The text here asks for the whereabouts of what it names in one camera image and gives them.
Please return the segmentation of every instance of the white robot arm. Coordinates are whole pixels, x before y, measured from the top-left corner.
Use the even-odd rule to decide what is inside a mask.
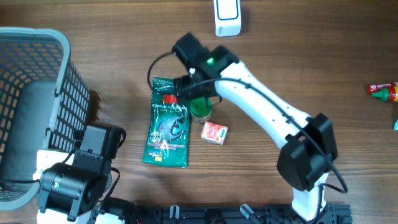
[[[294,120],[302,127],[308,124],[307,113],[300,111],[279,98],[274,92],[270,91],[248,70],[246,65],[240,61],[232,63],[220,73],[222,78],[233,78],[250,83],[251,86],[261,90],[269,96],[281,108],[294,118]],[[235,82],[215,81],[216,92],[223,98],[236,104],[246,114],[248,114],[257,124],[259,124],[274,140],[278,148],[286,145],[286,136],[295,136],[299,130],[283,116],[278,109],[269,101],[251,88],[246,88]],[[316,182],[316,185],[326,182],[328,173],[323,174]],[[306,221],[315,218],[319,201],[319,190],[317,188],[311,191],[299,191],[293,188],[294,199],[292,203],[293,209]],[[322,207],[326,205],[325,199],[322,199]]]
[[[177,97],[193,99],[221,96],[240,107],[274,140],[281,150],[277,168],[292,185],[292,208],[305,221],[316,221],[326,202],[323,198],[328,172],[333,170],[337,149],[331,122],[323,114],[315,118],[279,98],[248,70],[244,62],[225,47],[210,52],[190,33],[173,47],[190,72],[175,79]]]

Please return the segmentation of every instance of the gray plastic basket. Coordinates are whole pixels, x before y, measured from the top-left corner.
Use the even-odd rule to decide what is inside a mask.
[[[89,104],[62,33],[0,28],[0,179],[31,180],[39,149],[70,151]],[[39,183],[0,187],[0,210],[12,210],[29,202]]]

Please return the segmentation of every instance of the basket handle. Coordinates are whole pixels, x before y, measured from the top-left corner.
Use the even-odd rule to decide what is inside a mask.
[[[39,189],[40,183],[36,182],[22,197],[10,202],[0,202],[0,211],[10,211],[21,208],[22,206],[29,203],[37,195]]]

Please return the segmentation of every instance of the wooden table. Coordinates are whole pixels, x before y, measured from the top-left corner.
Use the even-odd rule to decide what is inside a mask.
[[[398,104],[372,99],[371,83],[398,81],[398,4],[389,1],[243,1],[236,37],[214,35],[212,1],[0,6],[1,26],[51,27],[72,44],[72,60],[99,93],[99,120],[122,126],[127,139],[113,166],[121,180],[113,196],[140,205],[264,205],[290,203],[279,175],[279,150],[238,107],[225,101],[211,121],[229,127],[224,146],[200,139],[192,124],[189,166],[141,162],[150,116],[148,66],[192,31],[204,45],[223,44],[271,90],[300,110],[334,124],[335,164],[349,193],[326,190],[351,204],[355,223],[397,223]],[[173,57],[154,75],[186,74]],[[334,175],[328,182],[337,185]],[[0,222],[35,223],[35,202],[1,212]]]

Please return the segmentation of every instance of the black bracket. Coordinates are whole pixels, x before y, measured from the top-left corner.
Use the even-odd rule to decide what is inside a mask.
[[[173,46],[173,52],[184,64],[187,71],[190,71],[191,68],[195,69],[193,73],[190,71],[190,75],[174,79],[175,94],[179,101],[218,96],[215,85],[212,82],[187,92],[181,92],[181,90],[195,83],[220,78],[220,73],[226,67],[239,61],[237,56],[221,45],[210,52],[191,33],[185,34],[177,41]]]
[[[121,136],[125,135],[120,127],[100,123],[88,125],[84,132],[75,131],[78,144],[72,165],[56,163],[40,178],[40,212],[50,208],[67,214],[68,220],[74,222],[93,209],[103,196],[111,161],[121,145]]]
[[[331,121],[323,114],[307,119],[304,131],[321,147],[332,162],[337,158],[337,146]],[[287,143],[279,154],[277,169],[295,189],[310,191],[314,183],[330,168],[319,151],[301,132],[287,136]]]
[[[251,207],[262,224],[307,224],[292,209],[291,204]],[[170,219],[170,209],[160,207],[135,207],[132,222],[142,224],[176,224]],[[349,205],[327,203],[320,213],[317,224],[352,224]],[[179,224],[254,224],[246,218],[239,207],[180,207]]]

